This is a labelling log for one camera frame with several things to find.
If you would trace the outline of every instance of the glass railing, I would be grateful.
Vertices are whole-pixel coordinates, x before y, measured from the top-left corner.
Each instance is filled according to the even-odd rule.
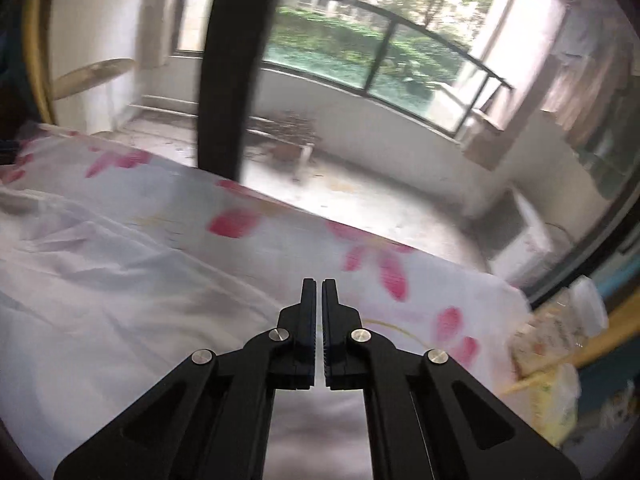
[[[178,0],[177,55],[204,49],[212,0]],[[331,82],[455,136],[472,110],[511,86],[432,30],[359,0],[280,0],[263,61]]]

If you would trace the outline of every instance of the metal pin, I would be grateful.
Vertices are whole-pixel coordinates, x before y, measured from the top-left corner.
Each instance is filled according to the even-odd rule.
[[[351,332],[351,339],[353,339],[357,343],[366,343],[369,339],[371,339],[371,332],[363,328],[357,328],[356,330]]]
[[[272,341],[286,341],[289,339],[289,331],[286,328],[274,328],[269,332],[269,339]]]
[[[436,365],[443,365],[449,359],[449,355],[444,350],[432,348],[427,352],[427,358]]]
[[[212,359],[213,354],[206,348],[196,350],[193,354],[191,354],[191,360],[197,365],[205,365]]]

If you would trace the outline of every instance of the floral tablecloth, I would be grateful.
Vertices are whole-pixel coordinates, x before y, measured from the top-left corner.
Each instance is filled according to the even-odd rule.
[[[272,328],[303,278],[335,278],[399,348],[514,380],[529,308],[494,276],[76,132],[48,128],[1,177],[0,418],[44,478],[193,350]],[[266,479],[371,477],[362,395],[321,374],[276,394]]]

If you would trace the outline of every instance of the concrete floor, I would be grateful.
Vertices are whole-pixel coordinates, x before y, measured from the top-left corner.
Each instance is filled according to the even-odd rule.
[[[97,134],[195,165],[193,120],[144,112],[119,132]],[[276,164],[265,144],[245,149],[241,183],[310,213],[390,238],[471,269],[486,271],[472,236],[424,194],[314,152],[301,182]]]

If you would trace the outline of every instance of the glass panel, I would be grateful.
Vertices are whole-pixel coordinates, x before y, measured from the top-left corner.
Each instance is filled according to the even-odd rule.
[[[398,25],[369,93],[452,132],[483,76],[448,46]]]
[[[363,88],[387,25],[336,0],[280,0],[264,59]]]
[[[178,50],[202,52],[213,0],[184,0]]]

